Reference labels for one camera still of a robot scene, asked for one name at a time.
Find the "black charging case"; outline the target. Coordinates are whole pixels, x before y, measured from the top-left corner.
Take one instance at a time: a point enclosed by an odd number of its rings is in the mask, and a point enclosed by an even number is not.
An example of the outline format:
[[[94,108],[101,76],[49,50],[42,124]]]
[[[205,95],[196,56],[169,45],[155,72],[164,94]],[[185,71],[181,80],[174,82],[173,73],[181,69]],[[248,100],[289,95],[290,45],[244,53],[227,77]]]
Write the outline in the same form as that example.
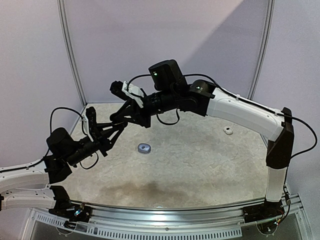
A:
[[[123,125],[126,122],[125,118],[121,114],[116,113],[110,115],[109,120],[113,126]]]

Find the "white earbud charging case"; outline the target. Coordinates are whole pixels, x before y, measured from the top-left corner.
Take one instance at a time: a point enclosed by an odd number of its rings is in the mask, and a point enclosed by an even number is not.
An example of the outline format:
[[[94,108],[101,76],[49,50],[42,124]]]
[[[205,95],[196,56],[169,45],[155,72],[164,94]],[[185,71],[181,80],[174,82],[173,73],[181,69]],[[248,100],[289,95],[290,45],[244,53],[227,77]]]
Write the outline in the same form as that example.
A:
[[[223,131],[224,131],[224,133],[227,134],[227,135],[232,135],[232,134],[233,134],[233,130],[232,130],[229,126],[225,126],[225,127],[223,128]]]

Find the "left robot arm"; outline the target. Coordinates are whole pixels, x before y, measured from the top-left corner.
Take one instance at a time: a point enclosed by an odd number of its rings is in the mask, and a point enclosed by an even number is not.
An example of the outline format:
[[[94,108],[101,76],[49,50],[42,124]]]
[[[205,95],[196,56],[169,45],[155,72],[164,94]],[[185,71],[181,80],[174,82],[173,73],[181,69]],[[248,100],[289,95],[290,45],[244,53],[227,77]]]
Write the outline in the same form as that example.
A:
[[[63,127],[55,129],[46,142],[51,155],[35,163],[5,167],[0,171],[0,209],[46,208],[63,217],[78,215],[84,204],[73,204],[57,183],[64,181],[72,167],[97,151],[105,157],[128,124],[95,123],[86,137],[76,141]]]

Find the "purple round charging case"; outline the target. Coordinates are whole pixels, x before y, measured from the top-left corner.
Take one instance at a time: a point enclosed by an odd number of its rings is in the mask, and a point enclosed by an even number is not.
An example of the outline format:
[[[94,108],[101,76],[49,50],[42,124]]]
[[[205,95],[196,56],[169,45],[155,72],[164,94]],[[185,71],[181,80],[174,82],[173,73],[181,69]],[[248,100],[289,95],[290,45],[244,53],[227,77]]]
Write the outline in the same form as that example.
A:
[[[148,153],[151,152],[151,146],[149,144],[147,144],[147,143],[140,143],[137,146],[137,150],[141,154],[148,154]]]

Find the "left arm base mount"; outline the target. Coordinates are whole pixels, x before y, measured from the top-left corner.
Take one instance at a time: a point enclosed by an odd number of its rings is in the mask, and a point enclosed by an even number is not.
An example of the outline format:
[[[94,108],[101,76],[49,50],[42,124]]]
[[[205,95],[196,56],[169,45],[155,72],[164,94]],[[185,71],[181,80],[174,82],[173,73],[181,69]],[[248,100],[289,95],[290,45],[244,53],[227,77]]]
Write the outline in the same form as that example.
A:
[[[75,204],[69,199],[58,199],[48,212],[57,217],[65,218],[64,228],[75,229],[78,222],[88,223],[93,209],[85,203]]]

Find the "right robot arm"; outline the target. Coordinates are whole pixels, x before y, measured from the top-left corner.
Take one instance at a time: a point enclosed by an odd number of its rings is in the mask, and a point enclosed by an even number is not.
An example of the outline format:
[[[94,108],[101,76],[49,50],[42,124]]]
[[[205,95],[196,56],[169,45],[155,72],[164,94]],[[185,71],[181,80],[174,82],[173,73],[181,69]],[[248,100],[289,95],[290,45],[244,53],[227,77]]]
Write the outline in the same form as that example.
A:
[[[175,109],[227,120],[261,134],[268,140],[268,170],[265,202],[259,206],[258,213],[262,218],[274,214],[284,191],[293,150],[295,135],[291,110],[270,108],[228,92],[203,74],[198,74],[197,80],[189,84],[174,59],[158,62],[148,71],[155,88],[150,95],[132,81],[111,84],[111,93],[124,100],[124,105],[110,120],[149,128],[152,116]]]

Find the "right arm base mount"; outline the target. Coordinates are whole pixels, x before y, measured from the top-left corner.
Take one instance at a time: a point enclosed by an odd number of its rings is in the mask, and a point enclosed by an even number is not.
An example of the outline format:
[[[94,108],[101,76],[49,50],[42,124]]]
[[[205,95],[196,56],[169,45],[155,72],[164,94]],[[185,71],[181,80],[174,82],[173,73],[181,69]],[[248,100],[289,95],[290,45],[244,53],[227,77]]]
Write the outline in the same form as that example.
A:
[[[278,202],[270,202],[265,199],[263,203],[245,206],[242,208],[244,222],[251,223],[280,217],[275,223],[278,225],[288,216],[290,212],[291,199],[288,195],[285,196],[285,203],[287,206],[287,211],[285,211],[282,200]]]

